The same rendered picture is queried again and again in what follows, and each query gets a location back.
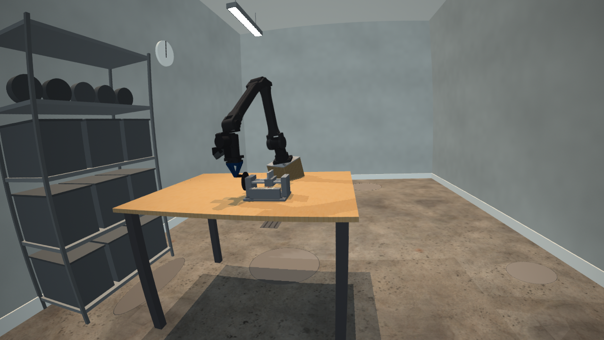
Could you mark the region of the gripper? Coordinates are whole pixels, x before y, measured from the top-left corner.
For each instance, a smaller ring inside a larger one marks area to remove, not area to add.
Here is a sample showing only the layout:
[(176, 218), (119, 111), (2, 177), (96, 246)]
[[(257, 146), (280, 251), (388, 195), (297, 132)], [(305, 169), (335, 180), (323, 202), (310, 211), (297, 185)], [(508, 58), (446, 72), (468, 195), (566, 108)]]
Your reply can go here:
[[(240, 172), (240, 168), (242, 167), (243, 164), (243, 160), (242, 158), (244, 158), (244, 155), (240, 155), (240, 150), (239, 150), (239, 145), (235, 145), (235, 147), (233, 148), (231, 147), (231, 157), (232, 158), (224, 158), (224, 161), (226, 162), (226, 165), (228, 166), (229, 170), (231, 171), (233, 177), (237, 177), (237, 175)], [(236, 171), (235, 171), (235, 166), (236, 166)]]

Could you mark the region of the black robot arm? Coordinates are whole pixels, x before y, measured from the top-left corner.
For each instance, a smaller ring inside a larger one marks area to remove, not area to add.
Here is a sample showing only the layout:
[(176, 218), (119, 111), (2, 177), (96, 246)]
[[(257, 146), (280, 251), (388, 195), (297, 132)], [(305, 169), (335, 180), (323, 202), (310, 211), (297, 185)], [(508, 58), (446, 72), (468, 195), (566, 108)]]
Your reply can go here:
[(256, 79), (251, 79), (247, 84), (247, 90), (244, 92), (242, 97), (240, 97), (238, 103), (236, 103), (232, 111), (229, 112), (228, 116), (226, 116), (221, 123), (223, 133), (215, 134), (214, 144), (216, 147), (212, 148), (212, 151), (216, 160), (221, 156), (225, 156), (225, 158), (232, 158), (231, 147), (229, 146), (234, 148), (235, 145), (239, 145), (239, 134), (235, 133), (240, 131), (240, 125), (242, 124), (241, 122), (244, 114), (250, 107), (250, 104), (254, 100), (255, 96), (258, 94), (258, 92), (260, 92), (265, 109), (266, 123), (268, 126), (266, 146), (269, 150), (274, 149), (276, 153), (273, 164), (289, 163), (292, 161), (293, 155), (288, 155), (288, 152), (285, 151), (285, 137), (283, 133), (280, 133), (280, 130), (277, 126), (273, 101), (270, 94), (270, 86), (272, 86), (272, 82), (263, 76)]

